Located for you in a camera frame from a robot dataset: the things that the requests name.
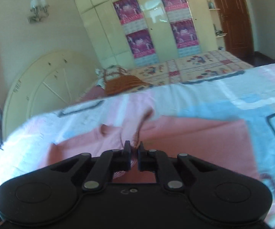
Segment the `headboard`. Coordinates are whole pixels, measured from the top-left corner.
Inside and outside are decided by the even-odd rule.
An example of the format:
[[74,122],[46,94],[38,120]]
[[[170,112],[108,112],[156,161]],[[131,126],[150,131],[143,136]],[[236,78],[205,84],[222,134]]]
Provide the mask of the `headboard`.
[[96,81],[96,67],[96,63],[73,51],[40,57],[11,86],[4,106],[3,140],[30,117],[76,101]]

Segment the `patterned pillow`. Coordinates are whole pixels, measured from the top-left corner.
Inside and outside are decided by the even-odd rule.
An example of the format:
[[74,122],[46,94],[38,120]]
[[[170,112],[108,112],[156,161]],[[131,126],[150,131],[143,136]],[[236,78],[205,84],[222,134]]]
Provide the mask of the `patterned pillow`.
[[122,68],[120,65],[112,65],[107,69],[96,69],[96,74],[98,75],[97,85],[100,85],[103,89],[105,89],[107,81],[130,75],[128,70]]

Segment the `wall sconce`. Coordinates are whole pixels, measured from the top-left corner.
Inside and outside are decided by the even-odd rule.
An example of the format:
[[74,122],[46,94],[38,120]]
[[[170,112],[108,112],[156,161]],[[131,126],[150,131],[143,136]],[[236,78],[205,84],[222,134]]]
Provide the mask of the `wall sconce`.
[[48,7],[49,5],[46,0],[31,0],[30,11],[34,13],[34,15],[28,17],[29,23],[40,22],[42,21],[42,18],[48,17]]

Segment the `shelf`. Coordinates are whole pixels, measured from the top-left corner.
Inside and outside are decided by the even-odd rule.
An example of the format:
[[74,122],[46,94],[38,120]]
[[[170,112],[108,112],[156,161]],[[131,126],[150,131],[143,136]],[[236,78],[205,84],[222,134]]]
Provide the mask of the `shelf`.
[[222,37],[225,37],[226,35],[227,35],[227,33],[224,33],[222,35],[216,36],[216,38],[222,38]]

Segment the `brown pillow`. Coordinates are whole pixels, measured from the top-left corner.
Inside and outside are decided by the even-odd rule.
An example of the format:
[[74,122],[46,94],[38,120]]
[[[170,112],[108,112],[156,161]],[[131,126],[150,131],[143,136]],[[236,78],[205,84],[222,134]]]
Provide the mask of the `brown pillow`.
[[136,76],[121,76],[106,82],[106,95],[117,95],[140,85],[147,85]]

